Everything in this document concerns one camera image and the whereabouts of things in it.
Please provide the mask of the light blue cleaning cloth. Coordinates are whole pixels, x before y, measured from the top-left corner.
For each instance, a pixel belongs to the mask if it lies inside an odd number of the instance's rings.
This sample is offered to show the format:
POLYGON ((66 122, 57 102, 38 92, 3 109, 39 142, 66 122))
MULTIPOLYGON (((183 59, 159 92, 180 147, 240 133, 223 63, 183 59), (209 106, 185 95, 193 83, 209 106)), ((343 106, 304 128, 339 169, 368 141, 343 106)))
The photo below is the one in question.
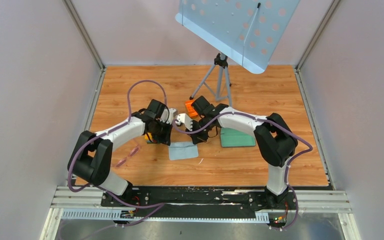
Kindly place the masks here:
POLYGON ((192 159, 198 156, 198 146, 191 141, 172 142, 168 147, 170 161, 192 159))

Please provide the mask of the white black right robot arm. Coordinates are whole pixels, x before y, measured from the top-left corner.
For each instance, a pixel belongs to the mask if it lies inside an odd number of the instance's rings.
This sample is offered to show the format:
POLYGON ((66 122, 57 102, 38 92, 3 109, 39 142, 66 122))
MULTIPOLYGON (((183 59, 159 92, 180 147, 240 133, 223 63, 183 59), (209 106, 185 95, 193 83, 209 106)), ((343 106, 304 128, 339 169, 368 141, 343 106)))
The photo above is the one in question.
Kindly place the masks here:
POLYGON ((294 155, 298 141, 285 133, 290 128, 277 113, 258 116, 238 111, 220 103, 217 106, 200 96, 191 104, 199 121, 193 120, 190 137, 194 144, 208 140, 208 131, 214 127, 233 129, 253 136, 262 158, 268 164, 268 182, 265 186, 265 201, 272 209, 278 209, 286 201, 288 187, 285 181, 286 162, 294 155))

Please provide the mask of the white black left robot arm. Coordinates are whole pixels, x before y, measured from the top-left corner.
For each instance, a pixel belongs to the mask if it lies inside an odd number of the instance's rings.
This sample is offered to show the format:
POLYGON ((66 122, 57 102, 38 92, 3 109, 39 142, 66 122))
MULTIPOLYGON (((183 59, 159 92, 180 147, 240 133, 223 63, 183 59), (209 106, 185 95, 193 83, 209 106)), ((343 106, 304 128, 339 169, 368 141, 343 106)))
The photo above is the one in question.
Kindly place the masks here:
POLYGON ((152 99, 147 108, 131 113, 111 128, 99 132, 85 130, 79 135, 67 164, 69 175, 112 192, 115 202, 122 207, 129 206, 133 201, 129 189, 133 185, 112 171, 112 154, 127 142, 145 135, 151 136, 157 144, 170 146, 176 112, 175 108, 152 99))

